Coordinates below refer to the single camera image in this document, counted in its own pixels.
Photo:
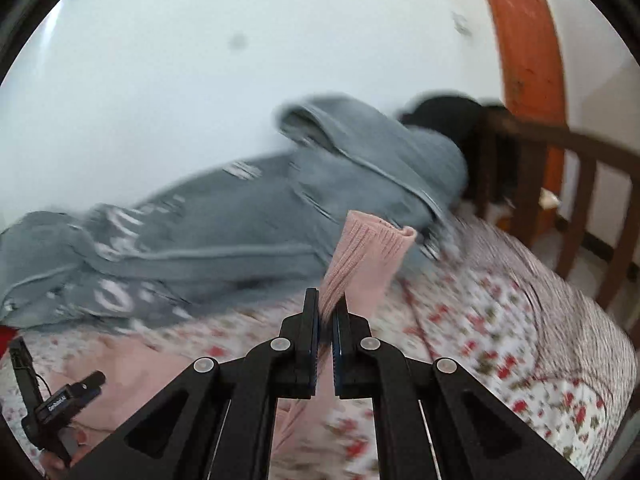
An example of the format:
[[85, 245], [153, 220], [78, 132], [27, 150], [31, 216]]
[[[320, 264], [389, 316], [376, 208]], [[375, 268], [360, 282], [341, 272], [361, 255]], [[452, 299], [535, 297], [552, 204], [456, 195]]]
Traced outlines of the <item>person's left hand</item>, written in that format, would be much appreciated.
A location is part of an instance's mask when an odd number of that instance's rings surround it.
[[70, 456], [66, 462], [63, 457], [51, 451], [44, 450], [40, 453], [39, 461], [47, 479], [65, 479], [70, 468], [75, 466], [86, 454], [91, 451], [88, 445], [88, 437], [84, 430], [78, 428], [64, 428], [62, 434], [62, 450]]

